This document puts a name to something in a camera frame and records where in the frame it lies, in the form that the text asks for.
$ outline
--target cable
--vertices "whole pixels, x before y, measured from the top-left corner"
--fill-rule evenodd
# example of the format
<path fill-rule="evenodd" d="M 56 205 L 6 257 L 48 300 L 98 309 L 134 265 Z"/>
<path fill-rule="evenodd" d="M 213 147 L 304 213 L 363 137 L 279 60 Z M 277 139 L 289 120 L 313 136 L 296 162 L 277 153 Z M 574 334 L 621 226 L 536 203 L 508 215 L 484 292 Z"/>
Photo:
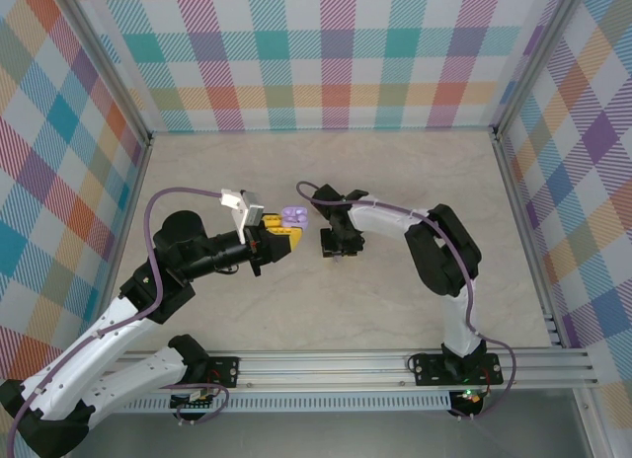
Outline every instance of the cable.
<path fill-rule="evenodd" d="M 11 423 L 11 428 L 9 429 L 9 434 L 7 436 L 7 458 L 15 458 L 14 447 L 15 447 L 16 434 L 18 433 L 18 424 L 20 423 L 20 420 L 22 420 L 22 418 L 24 417 L 24 414 L 27 412 L 27 410 L 29 409 L 33 401 L 36 399 L 36 397 L 39 394 L 43 394 L 43 392 L 45 392 L 46 385 L 52 380 L 54 375 L 57 372 L 59 372 L 59 370 L 75 354 L 77 354 L 81 349 L 83 349 L 85 346 L 90 344 L 92 341 L 102 338 L 103 335 L 106 335 L 107 333 L 113 332 L 114 330 L 118 330 L 119 328 L 127 326 L 130 323 L 135 322 L 136 320 L 142 320 L 143 318 L 145 318 L 147 315 L 150 315 L 153 311 L 155 311 L 160 306 L 160 303 L 162 302 L 163 285 L 162 285 L 162 278 L 160 276 L 160 270 L 158 269 L 158 262 L 156 261 L 156 255 L 154 254 L 154 250 L 153 250 L 153 243 L 151 241 L 151 232 L 149 230 L 149 219 L 151 217 L 151 210 L 153 209 L 154 204 L 156 204 L 156 201 L 158 200 L 158 198 L 160 198 L 161 196 L 164 196 L 165 194 L 176 193 L 176 192 L 202 194 L 204 196 L 212 196 L 215 198 L 221 198 L 221 193 L 218 193 L 216 191 L 190 189 L 186 187 L 172 187 L 170 189 L 164 189 L 164 190 L 160 190 L 154 193 L 154 195 L 149 199 L 149 202 L 147 203 L 147 207 L 145 208 L 145 214 L 143 216 L 143 234 L 145 238 L 145 247 L 147 248 L 147 256 L 149 258 L 149 264 L 151 265 L 151 272 L 154 276 L 154 281 L 156 282 L 156 299 L 154 300 L 154 303 L 152 303 L 147 309 L 143 310 L 142 312 L 138 312 L 136 315 L 133 315 L 109 327 L 103 328 L 102 330 L 98 330 L 95 336 L 88 337 L 85 340 L 83 340 L 81 343 L 77 344 L 75 347 L 73 347 L 70 350 L 70 352 L 68 352 L 63 357 L 61 357 L 61 359 L 59 359 L 59 362 L 57 362 L 54 366 L 50 368 L 50 371 L 39 382 L 39 384 L 37 385 L 33 393 L 31 393 L 31 395 L 27 398 L 27 400 L 22 404 L 22 406 L 16 413 L 15 418 L 13 419 L 13 423 Z"/>
<path fill-rule="evenodd" d="M 216 270 L 216 273 L 221 273 L 222 275 L 234 275 L 239 271 L 239 265 L 231 266 L 227 270 Z"/>
<path fill-rule="evenodd" d="M 219 408 L 216 411 L 213 411 L 213 412 L 210 412 L 208 414 L 205 414 L 204 416 L 202 416 L 198 420 L 184 420 L 182 417 L 180 417 L 180 410 L 185 406 L 185 404 L 179 405 L 176 408 L 176 417 L 180 421 L 179 425 L 182 425 L 183 423 L 188 423 L 189 425 L 198 425 L 200 423 L 204 423 L 205 421 L 209 421 L 209 420 L 214 419 L 215 417 L 217 417 L 228 406 L 228 399 L 230 399 L 230 393 L 228 392 L 228 389 L 226 387 L 222 386 L 221 384 L 212 384 L 212 383 L 211 384 L 203 384 L 203 383 L 200 383 L 200 384 L 173 384 L 171 386 L 162 387 L 161 389 L 196 389 L 196 388 L 200 388 L 200 387 L 204 387 L 206 389 L 218 389 L 218 390 L 220 390 L 226 396 L 224 398 L 224 402 L 221 404 L 221 406 L 219 406 Z"/>
<path fill-rule="evenodd" d="M 458 251 L 456 250 L 456 247 L 454 246 L 454 244 L 452 243 L 450 238 L 447 236 L 447 234 L 445 234 L 445 232 L 434 221 L 432 221 L 431 219 L 427 218 L 423 214 L 420 214 L 420 213 L 418 213 L 416 211 L 412 211 L 410 209 L 402 208 L 402 207 L 396 206 L 394 204 L 384 203 L 382 201 L 365 201 L 365 200 L 362 200 L 362 199 L 358 199 L 358 200 L 342 200 L 342 201 L 323 201 L 323 200 L 320 200 L 320 199 L 312 198 L 311 196 L 307 195 L 301 189 L 301 186 L 308 186 L 308 187 L 311 187 L 314 190 L 318 190 L 320 187 L 318 187 L 315 184 L 312 184 L 311 182 L 306 182 L 304 180 L 300 181 L 300 182 L 298 182 L 296 184 L 296 191 L 298 191 L 298 194 L 300 194 L 303 198 L 305 198 L 310 203 L 322 204 L 324 206 L 344 206 L 344 205 L 348 205 L 348 204 L 356 204 L 356 205 L 361 205 L 361 206 L 378 206 L 380 208 L 390 209 L 392 211 L 395 211 L 395 212 L 398 212 L 398 213 L 401 213 L 401 214 L 414 216 L 414 217 L 422 220 L 423 222 L 425 222 L 426 224 L 428 224 L 429 226 L 431 226 L 434 229 L 434 231 L 443 240 L 445 245 L 448 247 L 448 249 L 450 250 L 450 252 L 454 256 L 454 258 L 456 259 L 456 263 L 458 264 L 458 267 L 461 270 L 461 273 L 463 274 L 463 278 L 465 279 L 465 285 L 467 287 L 467 309 L 465 311 L 465 325 L 470 330 L 470 332 L 472 332 L 474 335 L 476 335 L 481 340 L 485 340 L 487 343 L 497 344 L 498 346 L 503 347 L 504 349 L 506 349 L 508 351 L 510 357 L 512 358 L 512 374 L 510 375 L 510 379 L 509 379 L 509 381 L 507 383 L 507 387 L 503 390 L 503 392 L 499 396 L 498 400 L 494 404 L 492 404 L 490 407 L 488 407 L 487 409 L 482 411 L 477 417 L 480 418 L 482 416 L 485 416 L 486 414 L 491 412 L 493 409 L 495 409 L 498 406 L 498 404 L 500 404 L 501 401 L 507 396 L 509 391 L 512 389 L 512 385 L 514 384 L 515 373 L 517 371 L 517 361 L 516 361 L 516 358 L 515 358 L 515 352 L 514 352 L 514 349 L 511 346 L 509 346 L 507 343 L 501 342 L 500 340 L 493 340 L 493 339 L 483 335 L 478 330 L 476 330 L 474 325 L 472 325 L 471 317 L 472 317 L 472 309 L 474 308 L 474 287 L 472 285 L 472 279 L 470 278 L 470 274 L 467 271 L 467 267 L 465 266 L 465 262 L 463 261 L 463 259 L 461 259 L 461 256 L 458 254 Z M 467 419 L 473 420 L 472 417 L 466 416 L 465 414 L 463 414 L 463 413 L 461 413 L 459 411 L 455 411 L 455 412 L 457 414 L 459 414 L 460 416 L 462 416 L 462 417 L 465 417 Z"/>

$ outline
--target plaid wall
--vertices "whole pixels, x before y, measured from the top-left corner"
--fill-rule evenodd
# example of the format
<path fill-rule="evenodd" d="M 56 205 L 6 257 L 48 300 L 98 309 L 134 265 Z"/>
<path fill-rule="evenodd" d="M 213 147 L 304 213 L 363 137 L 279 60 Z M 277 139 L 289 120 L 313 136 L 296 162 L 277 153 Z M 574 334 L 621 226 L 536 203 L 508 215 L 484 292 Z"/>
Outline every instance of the plaid wall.
<path fill-rule="evenodd" d="M 0 48 L 0 378 L 24 378 L 91 321 L 141 146 L 53 0 L 0 0 Z"/>
<path fill-rule="evenodd" d="M 170 131 L 487 126 L 539 18 L 536 0 L 82 2 Z"/>
<path fill-rule="evenodd" d="M 555 10 L 557 9 L 557 6 L 559 3 L 560 3 L 560 0 L 549 0 L 549 2 L 547 3 L 546 8 L 544 9 L 544 12 L 542 13 L 539 21 L 537 22 L 537 26 L 535 26 L 535 30 L 533 31 L 533 34 L 531 34 L 531 38 L 529 39 L 528 44 L 522 51 L 522 55 L 520 56 L 518 64 L 515 66 L 515 69 L 513 70 L 512 79 L 510 80 L 509 84 L 503 91 L 503 96 L 501 97 L 501 101 L 496 107 L 496 110 L 494 111 L 494 116 L 492 117 L 491 125 L 493 126 L 498 125 L 498 122 L 501 116 L 503 115 L 503 112 L 507 108 L 507 104 L 510 100 L 510 97 L 514 93 L 515 85 L 517 84 L 518 81 L 520 81 L 520 78 L 522 77 L 524 70 L 526 69 L 529 61 L 531 60 L 531 55 L 533 54 L 533 51 L 535 50 L 537 45 L 540 43 L 540 40 L 544 36 L 544 30 L 546 29 L 547 24 L 551 20 L 551 17 L 553 17 L 553 14 L 555 13 Z"/>
<path fill-rule="evenodd" d="M 631 10 L 632 0 L 584 1 L 505 141 L 566 330 L 592 353 L 622 447 L 632 445 Z"/>

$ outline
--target metal frame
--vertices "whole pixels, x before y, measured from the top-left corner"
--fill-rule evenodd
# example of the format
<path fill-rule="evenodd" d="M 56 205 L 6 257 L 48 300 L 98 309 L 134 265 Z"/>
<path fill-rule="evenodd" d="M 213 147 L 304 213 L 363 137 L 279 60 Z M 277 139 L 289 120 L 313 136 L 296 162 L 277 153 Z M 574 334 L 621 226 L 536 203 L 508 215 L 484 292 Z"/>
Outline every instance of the metal frame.
<path fill-rule="evenodd" d="M 101 40 L 90 26 L 80 3 L 77 0 L 56 1 L 86 48 L 97 71 L 106 81 L 115 101 L 117 101 L 132 129 L 145 144 L 137 180 L 132 190 L 114 254 L 111 274 L 104 289 L 104 298 L 110 298 L 152 151 L 151 132 L 110 61 Z M 574 11 L 581 2 L 582 0 L 561 0 L 558 9 L 544 31 L 543 39 L 533 52 L 524 74 L 516 85 L 508 106 L 501 116 L 498 127 L 491 133 L 491 139 L 552 343 L 552 347 L 549 348 L 516 350 L 518 369 L 513 387 L 516 389 L 572 389 L 592 452 L 599 457 L 613 457 L 614 455 L 609 446 L 596 405 L 593 387 L 597 385 L 597 378 L 588 353 L 582 349 L 563 349 L 561 347 L 569 344 L 568 336 L 563 328 L 558 328 L 563 327 L 560 322 L 561 315 L 553 301 L 552 291 L 537 255 L 537 245 L 533 238 L 533 233 L 529 229 L 528 217 L 520 202 L 516 182 L 502 145 L 503 134 L 519 114 L 520 108 L 532 89 L 537 76 L 544 65 L 546 65 Z M 102 302 L 102 308 L 106 306 L 107 303 Z M 245 404 L 243 407 L 240 406 L 239 409 L 241 411 L 274 412 L 274 409 L 268 407 L 267 400 L 278 396 L 278 394 L 286 397 L 291 396 L 298 401 L 301 398 L 307 400 L 314 394 L 321 394 L 319 397 L 323 397 L 322 394 L 326 394 L 330 398 L 334 394 L 336 397 L 344 396 L 349 398 L 349 400 L 355 397 L 354 395 L 364 394 L 361 398 L 371 397 L 371 400 L 375 400 L 380 397 L 391 397 L 402 401 L 410 401 L 411 398 L 424 397 L 425 394 L 430 394 L 429 397 L 433 397 L 433 395 L 440 396 L 441 394 L 446 394 L 449 390 L 454 390 L 454 388 L 450 387 L 415 386 L 413 375 L 406 369 L 405 365 L 407 358 L 414 352 L 418 351 L 247 351 L 214 352 L 213 355 L 238 355 L 242 358 L 238 387 L 232 396 L 237 401 L 241 401 L 241 398 L 248 398 L 250 401 L 239 402 L 240 405 Z M 497 353 L 507 374 L 507 371 L 511 368 L 511 359 L 505 351 L 499 350 Z M 112 371 L 128 365 L 131 361 L 142 360 L 148 354 L 152 353 L 131 352 L 125 354 L 115 364 Z M 165 393 L 152 395 L 149 399 L 153 398 L 153 402 L 146 403 L 142 402 L 145 399 L 141 399 L 124 408 L 122 412 L 169 412 L 169 409 L 164 407 L 165 397 Z M 160 407 L 147 407 L 147 404 L 158 404 Z M 407 404 L 407 406 L 401 406 L 405 407 L 403 410 L 424 409 L 424 406 L 420 404 L 413 406 L 410 403 Z M 237 408 L 231 403 L 231 409 Z"/>
<path fill-rule="evenodd" d="M 416 386 L 408 358 L 424 350 L 353 351 L 210 351 L 213 356 L 238 356 L 237 390 L 256 393 L 459 391 L 463 386 Z M 512 360 L 494 349 L 505 375 Z M 128 352 L 110 372 L 142 361 L 154 352 Z M 518 348 L 516 389 L 574 389 L 597 385 L 588 353 L 583 349 Z M 506 385 L 492 386 L 502 390 Z"/>
<path fill-rule="evenodd" d="M 549 61 L 568 23 L 575 14 L 575 10 L 581 3 L 582 0 L 560 0 L 551 20 L 544 29 L 540 42 L 537 44 L 529 59 L 527 67 L 515 85 L 515 89 L 513 90 L 505 111 L 499 119 L 496 130 L 498 134 L 501 134 L 501 139 L 502 135 L 507 131 L 522 108 L 540 71 L 542 71 Z"/>
<path fill-rule="evenodd" d="M 499 171 L 505 185 L 505 191 L 507 192 L 507 198 L 512 208 L 513 220 L 517 227 L 517 232 L 522 242 L 522 248 L 524 249 L 524 255 L 526 256 L 526 262 L 531 271 L 531 277 L 533 277 L 533 284 L 535 285 L 535 291 L 540 300 L 542 311 L 544 315 L 548 315 L 556 325 L 561 325 L 562 315 L 557 308 L 555 301 L 553 300 L 553 291 L 546 277 L 546 271 L 542 262 L 539 259 L 537 252 L 537 243 L 533 235 L 533 231 L 529 226 L 529 218 L 525 211 L 524 204 L 520 200 L 520 195 L 517 191 L 517 181 L 514 178 L 514 173 L 510 168 L 510 161 L 505 153 L 505 148 L 500 142 L 497 135 L 493 130 L 490 130 L 490 140 L 496 155 L 496 162 L 498 163 Z M 557 329 L 558 336 L 562 346 L 570 346 L 569 337 L 564 328 Z"/>
<path fill-rule="evenodd" d="M 101 292 L 101 300 L 99 301 L 99 304 L 97 306 L 98 308 L 95 309 L 95 313 L 93 314 L 93 318 L 91 319 L 93 322 L 110 306 L 110 300 L 114 297 L 113 292 L 116 287 L 115 283 L 117 282 L 120 262 L 122 261 L 122 255 L 125 252 L 125 244 L 127 244 L 129 229 L 131 228 L 131 222 L 134 218 L 134 213 L 136 212 L 136 206 L 138 205 L 138 199 L 140 198 L 142 184 L 145 180 L 145 174 L 147 173 L 147 168 L 149 167 L 149 159 L 152 152 L 152 145 L 146 145 L 142 149 L 140 165 L 138 166 L 138 174 L 136 175 L 134 186 L 131 189 L 131 195 L 129 197 L 129 203 L 125 212 L 125 218 L 120 227 L 120 234 L 118 235 L 117 245 L 112 256 L 112 263 L 110 267 L 110 272 L 108 272 L 108 279 L 106 280 L 104 289 Z"/>
<path fill-rule="evenodd" d="M 90 21 L 84 13 L 81 4 L 77 0 L 55 1 L 66 20 L 70 23 L 72 30 L 77 34 L 81 45 L 95 65 L 97 72 L 110 89 L 130 127 L 136 136 L 143 140 L 145 145 L 149 145 L 151 130 L 145 124 L 140 111 L 120 79 L 106 49 L 103 47 L 101 39 L 90 25 Z"/>

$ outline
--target metal corner post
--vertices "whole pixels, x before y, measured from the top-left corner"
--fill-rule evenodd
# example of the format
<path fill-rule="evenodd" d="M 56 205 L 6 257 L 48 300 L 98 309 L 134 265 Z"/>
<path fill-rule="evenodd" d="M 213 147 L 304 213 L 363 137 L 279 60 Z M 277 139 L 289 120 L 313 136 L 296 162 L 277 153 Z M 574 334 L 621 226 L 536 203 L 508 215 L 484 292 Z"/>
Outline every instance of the metal corner post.
<path fill-rule="evenodd" d="M 131 195 L 129 197 L 129 204 L 125 209 L 125 218 L 120 227 L 120 233 L 118 234 L 117 246 L 115 247 L 114 254 L 110 265 L 110 272 L 108 273 L 108 279 L 106 285 L 101 292 L 101 299 L 99 305 L 95 309 L 94 319 L 96 319 L 103 311 L 110 305 L 112 299 L 112 293 L 115 290 L 115 282 L 117 281 L 117 275 L 119 273 L 120 262 L 122 261 L 122 255 L 125 251 L 125 244 L 127 244 L 127 236 L 129 235 L 129 229 L 131 228 L 131 221 L 134 218 L 136 206 L 138 205 L 138 199 L 140 198 L 140 191 L 142 189 L 142 183 L 145 180 L 145 174 L 147 173 L 147 167 L 149 166 L 149 159 L 153 146 L 148 145 L 143 147 L 142 156 L 140 158 L 140 164 L 138 166 L 138 174 L 136 175 L 136 181 L 131 189 Z"/>
<path fill-rule="evenodd" d="M 531 271 L 535 291 L 537 292 L 540 304 L 542 305 L 542 310 L 545 314 L 553 316 L 561 344 L 563 346 L 569 346 L 570 340 L 564 329 L 562 315 L 553 299 L 553 292 L 546 276 L 546 270 L 540 260 L 537 251 L 537 243 L 535 242 L 533 232 L 530 228 L 529 219 L 524 209 L 524 205 L 520 200 L 516 186 L 517 183 L 514 179 L 514 174 L 510 168 L 509 161 L 507 160 L 505 149 L 493 131 L 490 131 L 490 139 L 492 141 L 492 147 L 494 148 L 494 154 L 496 155 L 498 168 L 503 179 L 503 185 L 505 186 L 505 191 L 507 192 L 507 198 L 510 202 L 510 207 L 512 208 L 513 219 L 515 221 L 517 232 L 520 237 L 520 241 L 522 242 L 526 262 L 528 263 L 529 270 Z"/>
<path fill-rule="evenodd" d="M 55 0 L 59 9 L 69 22 L 84 50 L 92 60 L 101 78 L 108 86 L 121 112 L 127 119 L 136 136 L 144 145 L 151 144 L 151 130 L 145 124 L 129 91 L 120 79 L 114 64 L 110 60 L 101 39 L 95 33 L 81 4 L 77 0 Z"/>
<path fill-rule="evenodd" d="M 522 76 L 515 85 L 515 89 L 513 90 L 505 111 L 501 115 L 498 126 L 496 127 L 497 134 L 500 134 L 501 138 L 519 114 L 522 105 L 533 89 L 537 77 L 549 61 L 566 26 L 571 21 L 571 18 L 581 3 L 582 0 L 560 0 L 553 17 L 551 17 L 551 20 L 544 29 L 540 42 L 531 55 L 524 73 L 522 73 Z"/>

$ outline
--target black mount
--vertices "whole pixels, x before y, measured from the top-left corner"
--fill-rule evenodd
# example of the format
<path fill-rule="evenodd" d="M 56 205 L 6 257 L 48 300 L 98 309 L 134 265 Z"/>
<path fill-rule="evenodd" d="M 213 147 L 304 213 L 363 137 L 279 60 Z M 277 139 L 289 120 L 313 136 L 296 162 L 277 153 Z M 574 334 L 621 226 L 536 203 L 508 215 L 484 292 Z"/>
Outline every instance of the black mount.
<path fill-rule="evenodd" d="M 22 381 L 8 379 L 0 385 L 0 403 L 11 417 L 15 417 L 24 403 Z M 42 420 L 40 409 L 27 409 L 18 424 L 18 431 L 27 444 L 41 458 L 59 458 L 70 453 L 88 434 L 88 420 L 94 406 L 77 403 L 75 410 L 64 420 Z"/>
<path fill-rule="evenodd" d="M 315 199 L 322 201 L 343 201 L 357 200 L 367 196 L 367 191 L 354 190 L 347 196 L 342 196 L 331 186 L 324 185 L 316 190 L 312 195 Z M 364 238 L 361 232 L 354 228 L 354 224 L 349 218 L 350 204 L 342 206 L 327 206 L 312 203 L 323 217 L 329 221 L 331 229 L 320 230 L 320 244 L 323 249 L 324 258 L 333 256 L 357 256 L 364 246 Z"/>
<path fill-rule="evenodd" d="M 169 341 L 169 347 L 174 348 L 187 365 L 185 373 L 179 384 L 220 384 L 228 389 L 237 387 L 239 377 L 239 361 L 237 356 L 209 356 L 204 348 L 190 335 L 173 337 Z M 191 402 L 188 395 L 171 396 L 170 409 L 183 406 L 184 410 L 208 409 L 212 405 L 213 396 L 201 396 L 200 399 Z M 184 420 L 197 420 L 203 414 L 181 413 Z"/>
<path fill-rule="evenodd" d="M 487 352 L 487 343 L 481 341 L 470 354 L 460 357 L 441 345 L 442 353 L 418 353 L 408 358 L 408 368 L 415 375 L 418 386 L 462 386 L 463 391 L 450 392 L 452 409 L 466 416 L 483 410 L 483 397 L 487 393 L 465 394 L 465 389 L 503 384 L 503 371 L 498 355 Z"/>
<path fill-rule="evenodd" d="M 429 211 L 428 219 L 445 232 L 465 262 L 470 278 L 476 278 L 481 251 L 452 208 L 438 204 Z M 439 236 L 435 229 L 421 222 L 408 228 L 404 236 L 417 273 L 426 287 L 437 295 L 457 296 L 465 285 L 465 278 L 449 248 L 436 243 Z"/>
<path fill-rule="evenodd" d="M 285 236 L 271 234 L 264 224 L 244 228 L 246 243 L 236 231 L 208 238 L 199 215 L 178 211 L 165 219 L 154 234 L 154 253 L 163 282 L 160 307 L 147 318 L 164 324 L 196 295 L 192 282 L 214 272 L 231 273 L 231 268 L 249 262 L 255 276 L 261 266 L 275 263 L 291 249 Z M 140 266 L 122 285 L 120 294 L 138 309 L 145 310 L 156 298 L 156 283 L 149 262 Z"/>

